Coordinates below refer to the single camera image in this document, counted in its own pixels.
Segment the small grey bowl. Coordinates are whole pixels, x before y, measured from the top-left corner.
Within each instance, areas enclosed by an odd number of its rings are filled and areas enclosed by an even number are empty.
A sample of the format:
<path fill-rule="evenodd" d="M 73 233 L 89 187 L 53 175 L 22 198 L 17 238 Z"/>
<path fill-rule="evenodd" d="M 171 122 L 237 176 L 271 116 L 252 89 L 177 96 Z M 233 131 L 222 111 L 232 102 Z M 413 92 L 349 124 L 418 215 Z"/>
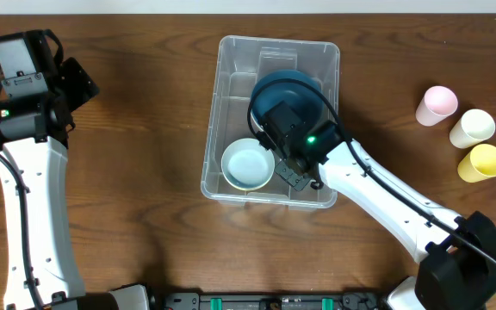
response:
<path fill-rule="evenodd" d="M 230 144 L 220 163 L 226 181 L 240 183 L 268 183 L 275 165 L 273 152 L 252 138 L 238 139 Z"/>

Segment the pink plastic cup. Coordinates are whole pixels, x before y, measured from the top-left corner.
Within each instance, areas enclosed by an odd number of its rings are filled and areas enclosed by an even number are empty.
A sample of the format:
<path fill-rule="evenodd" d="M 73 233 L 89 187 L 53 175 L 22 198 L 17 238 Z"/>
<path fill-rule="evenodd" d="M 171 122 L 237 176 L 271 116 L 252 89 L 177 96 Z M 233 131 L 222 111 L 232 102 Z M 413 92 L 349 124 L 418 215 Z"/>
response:
<path fill-rule="evenodd" d="M 449 88 L 432 86 L 424 94 L 415 117 L 418 123 L 431 127 L 451 116 L 458 109 L 458 98 Z"/>

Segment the cream plastic cup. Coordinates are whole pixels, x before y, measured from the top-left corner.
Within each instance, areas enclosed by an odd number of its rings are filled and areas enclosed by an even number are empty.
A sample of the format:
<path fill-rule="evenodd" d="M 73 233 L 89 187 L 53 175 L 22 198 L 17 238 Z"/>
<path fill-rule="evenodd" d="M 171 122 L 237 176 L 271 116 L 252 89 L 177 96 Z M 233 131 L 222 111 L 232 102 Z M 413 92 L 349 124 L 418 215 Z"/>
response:
<path fill-rule="evenodd" d="M 493 117 L 482 109 L 473 108 L 466 111 L 449 133 L 450 143 L 466 149 L 490 139 L 496 130 Z"/>

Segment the yellow cup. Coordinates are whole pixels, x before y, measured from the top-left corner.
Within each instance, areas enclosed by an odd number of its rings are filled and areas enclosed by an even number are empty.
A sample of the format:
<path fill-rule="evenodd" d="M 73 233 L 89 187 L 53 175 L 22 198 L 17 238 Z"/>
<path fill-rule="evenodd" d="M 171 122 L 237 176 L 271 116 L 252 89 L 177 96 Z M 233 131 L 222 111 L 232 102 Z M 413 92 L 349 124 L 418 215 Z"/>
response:
<path fill-rule="evenodd" d="M 496 146 L 479 144 L 457 166 L 459 177 L 467 183 L 477 183 L 496 177 Z"/>

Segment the small white bowl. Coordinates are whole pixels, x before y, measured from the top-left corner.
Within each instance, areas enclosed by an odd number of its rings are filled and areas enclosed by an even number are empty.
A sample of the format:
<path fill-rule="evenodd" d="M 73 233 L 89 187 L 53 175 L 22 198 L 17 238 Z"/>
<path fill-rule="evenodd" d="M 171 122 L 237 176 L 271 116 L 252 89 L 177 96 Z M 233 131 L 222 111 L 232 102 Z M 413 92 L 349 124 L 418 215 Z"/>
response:
<path fill-rule="evenodd" d="M 240 183 L 240 182 L 232 182 L 231 180 L 228 180 L 227 182 L 235 189 L 242 190 L 242 191 L 258 190 L 267 184 L 267 182 L 264 182 L 264 183 Z"/>

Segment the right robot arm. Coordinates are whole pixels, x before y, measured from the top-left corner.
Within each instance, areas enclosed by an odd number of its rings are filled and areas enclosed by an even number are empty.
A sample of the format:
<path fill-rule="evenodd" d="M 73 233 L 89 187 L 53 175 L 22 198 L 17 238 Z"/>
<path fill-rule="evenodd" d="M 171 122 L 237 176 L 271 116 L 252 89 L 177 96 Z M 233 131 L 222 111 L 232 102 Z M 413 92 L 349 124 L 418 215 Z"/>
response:
<path fill-rule="evenodd" d="M 249 128 L 287 171 L 348 197 L 385 227 L 418 264 L 387 295 L 390 309 L 482 309 L 496 294 L 496 226 L 428 200 L 386 170 L 344 129 L 321 121 L 328 101 L 256 103 Z"/>

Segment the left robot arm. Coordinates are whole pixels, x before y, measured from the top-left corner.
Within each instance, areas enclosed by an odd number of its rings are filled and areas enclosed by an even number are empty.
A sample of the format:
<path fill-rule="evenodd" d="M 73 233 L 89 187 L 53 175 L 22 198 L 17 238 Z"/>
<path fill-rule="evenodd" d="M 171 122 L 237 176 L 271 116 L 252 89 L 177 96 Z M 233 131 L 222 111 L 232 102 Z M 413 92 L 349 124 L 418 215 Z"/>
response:
<path fill-rule="evenodd" d="M 65 199 L 73 112 L 98 94 L 49 29 L 0 36 L 0 181 L 8 241 L 7 309 L 153 309 L 144 284 L 88 293 Z"/>

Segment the clear plastic storage bin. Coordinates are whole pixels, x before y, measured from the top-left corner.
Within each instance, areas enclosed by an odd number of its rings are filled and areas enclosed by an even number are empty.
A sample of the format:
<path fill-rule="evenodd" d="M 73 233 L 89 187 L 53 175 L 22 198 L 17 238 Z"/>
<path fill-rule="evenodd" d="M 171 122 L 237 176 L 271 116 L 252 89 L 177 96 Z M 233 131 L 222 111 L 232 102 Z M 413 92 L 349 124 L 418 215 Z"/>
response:
<path fill-rule="evenodd" d="M 247 109 L 255 84 L 274 71 L 297 70 L 317 84 L 338 109 L 339 48 L 324 41 L 284 40 L 228 35 L 219 45 L 208 137 L 201 174 L 201 192 L 222 204 L 287 205 L 290 208 L 329 208 L 335 190 L 306 186 L 297 191 L 275 174 L 262 188 L 245 191 L 232 186 L 221 169 L 221 158 L 236 140 L 252 136 Z"/>

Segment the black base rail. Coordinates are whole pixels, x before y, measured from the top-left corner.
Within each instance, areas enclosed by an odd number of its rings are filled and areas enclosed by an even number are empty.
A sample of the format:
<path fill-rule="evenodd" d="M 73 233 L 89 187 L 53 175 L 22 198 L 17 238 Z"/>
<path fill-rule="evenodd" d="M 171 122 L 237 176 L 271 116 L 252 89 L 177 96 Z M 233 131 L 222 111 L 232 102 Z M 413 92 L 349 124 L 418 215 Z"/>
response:
<path fill-rule="evenodd" d="M 197 294 L 165 296 L 163 310 L 379 310 L 380 299 L 370 292 L 343 294 Z"/>

